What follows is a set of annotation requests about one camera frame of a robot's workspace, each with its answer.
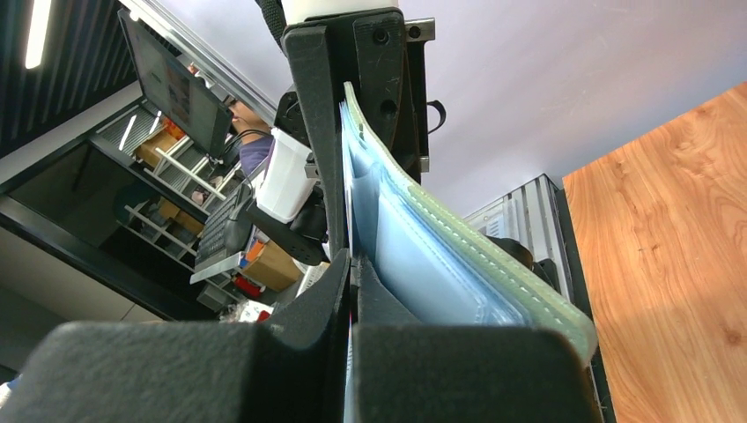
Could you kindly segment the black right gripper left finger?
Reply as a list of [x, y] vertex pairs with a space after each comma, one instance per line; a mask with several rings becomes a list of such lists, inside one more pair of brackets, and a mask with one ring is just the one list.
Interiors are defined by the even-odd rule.
[[339, 422], [347, 250], [260, 323], [66, 323], [30, 356], [4, 422]]

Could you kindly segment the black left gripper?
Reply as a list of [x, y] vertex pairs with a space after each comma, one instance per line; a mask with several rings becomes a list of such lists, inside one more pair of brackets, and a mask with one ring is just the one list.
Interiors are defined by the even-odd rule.
[[[429, 135], [447, 118], [439, 100], [426, 98], [425, 44], [436, 38], [435, 18], [405, 21], [413, 110], [405, 72], [403, 14], [397, 8], [375, 10], [356, 18], [352, 28], [361, 111], [405, 173], [421, 182], [422, 174], [430, 170]], [[329, 249], [336, 254], [347, 247], [347, 228], [339, 99], [328, 28], [290, 26], [282, 42], [324, 191]], [[429, 107], [440, 119], [432, 129], [428, 124]]]

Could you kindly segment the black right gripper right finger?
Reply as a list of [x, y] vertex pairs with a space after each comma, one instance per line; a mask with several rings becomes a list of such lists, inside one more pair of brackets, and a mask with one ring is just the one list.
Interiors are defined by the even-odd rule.
[[598, 422], [570, 343], [527, 327], [420, 323], [356, 260], [351, 328], [353, 422]]

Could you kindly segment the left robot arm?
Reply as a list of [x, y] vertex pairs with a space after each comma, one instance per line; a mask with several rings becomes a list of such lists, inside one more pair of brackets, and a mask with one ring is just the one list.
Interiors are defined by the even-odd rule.
[[432, 18], [407, 19], [395, 1], [262, 1], [290, 65], [274, 149], [248, 213], [292, 258], [316, 265], [347, 245], [343, 118], [347, 92], [395, 162], [419, 179], [429, 166], [425, 45]]

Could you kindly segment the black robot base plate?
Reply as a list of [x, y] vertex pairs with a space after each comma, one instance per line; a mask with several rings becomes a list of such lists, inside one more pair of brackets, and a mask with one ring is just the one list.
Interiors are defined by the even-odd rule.
[[[558, 227], [563, 239], [564, 249], [566, 252], [566, 261], [570, 274], [570, 294], [573, 304], [579, 308], [592, 323], [595, 322], [592, 313], [591, 303], [588, 295], [588, 287], [584, 277], [581, 263], [581, 255], [578, 248], [569, 202], [564, 189], [559, 189], [555, 193], [555, 205], [558, 217]], [[607, 374], [604, 368], [603, 355], [601, 346], [597, 346], [594, 356], [589, 365], [589, 376], [594, 385], [595, 400], [599, 409], [602, 421], [605, 423], [616, 423], [617, 417], [613, 407], [610, 386], [608, 384]]]

